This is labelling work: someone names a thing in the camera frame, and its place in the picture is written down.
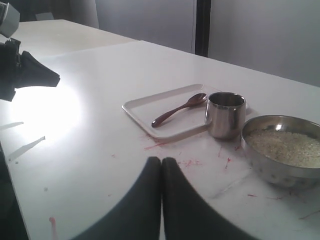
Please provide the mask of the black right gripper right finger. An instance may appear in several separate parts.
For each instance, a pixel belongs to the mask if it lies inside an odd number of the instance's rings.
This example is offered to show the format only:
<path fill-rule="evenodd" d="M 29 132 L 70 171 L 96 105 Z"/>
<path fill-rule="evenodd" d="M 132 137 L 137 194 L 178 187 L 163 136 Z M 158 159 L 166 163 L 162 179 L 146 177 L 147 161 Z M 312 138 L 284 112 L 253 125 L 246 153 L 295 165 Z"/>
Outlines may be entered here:
<path fill-rule="evenodd" d="M 176 159 L 161 164 L 162 209 L 167 240 L 254 240 L 207 204 L 183 174 Z"/>

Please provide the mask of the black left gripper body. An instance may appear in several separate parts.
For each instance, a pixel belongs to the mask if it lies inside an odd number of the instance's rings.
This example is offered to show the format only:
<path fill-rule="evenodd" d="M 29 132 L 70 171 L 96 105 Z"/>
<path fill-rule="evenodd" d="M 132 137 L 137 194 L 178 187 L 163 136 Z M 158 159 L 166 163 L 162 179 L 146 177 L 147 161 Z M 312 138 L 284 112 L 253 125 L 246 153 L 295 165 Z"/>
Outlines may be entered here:
<path fill-rule="evenodd" d="M 0 99 L 11 102 L 15 96 L 15 81 L 20 68 L 21 42 L 9 38 L 0 43 Z"/>

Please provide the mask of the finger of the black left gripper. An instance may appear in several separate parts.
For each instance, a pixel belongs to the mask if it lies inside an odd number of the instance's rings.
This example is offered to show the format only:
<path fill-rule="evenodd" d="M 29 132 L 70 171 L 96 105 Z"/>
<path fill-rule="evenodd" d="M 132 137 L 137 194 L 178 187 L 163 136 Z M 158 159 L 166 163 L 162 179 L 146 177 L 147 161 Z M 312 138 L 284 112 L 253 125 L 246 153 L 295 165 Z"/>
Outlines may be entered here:
<path fill-rule="evenodd" d="M 28 51 L 19 56 L 19 67 L 15 77 L 16 89 L 25 87 L 56 87 L 60 75 L 37 61 Z"/>

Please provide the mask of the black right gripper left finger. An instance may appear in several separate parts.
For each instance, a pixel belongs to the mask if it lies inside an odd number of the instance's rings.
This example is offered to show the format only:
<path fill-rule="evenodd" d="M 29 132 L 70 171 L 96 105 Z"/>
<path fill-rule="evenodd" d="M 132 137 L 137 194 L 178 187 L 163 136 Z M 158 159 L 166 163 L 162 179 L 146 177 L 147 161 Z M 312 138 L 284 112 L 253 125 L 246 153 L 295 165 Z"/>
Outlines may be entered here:
<path fill-rule="evenodd" d="M 161 160 L 149 157 L 139 177 L 108 214 L 75 240 L 158 240 L 162 210 Z"/>

